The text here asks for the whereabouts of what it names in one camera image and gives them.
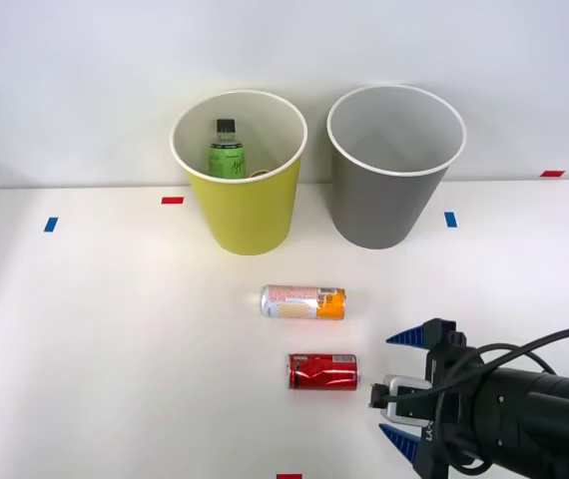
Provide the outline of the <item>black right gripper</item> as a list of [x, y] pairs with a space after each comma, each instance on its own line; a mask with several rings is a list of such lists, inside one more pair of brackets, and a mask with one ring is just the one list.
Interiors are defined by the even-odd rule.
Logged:
[[453, 383], [483, 361], [474, 348], [466, 345], [464, 334], [455, 331], [455, 321], [433, 318], [385, 341], [429, 350], [425, 379], [433, 387], [443, 388], [425, 399], [427, 425], [420, 437], [389, 424], [378, 425], [421, 478], [446, 478], [450, 469], [475, 477], [489, 469], [489, 460], [482, 456], [472, 432], [471, 403], [477, 381]]

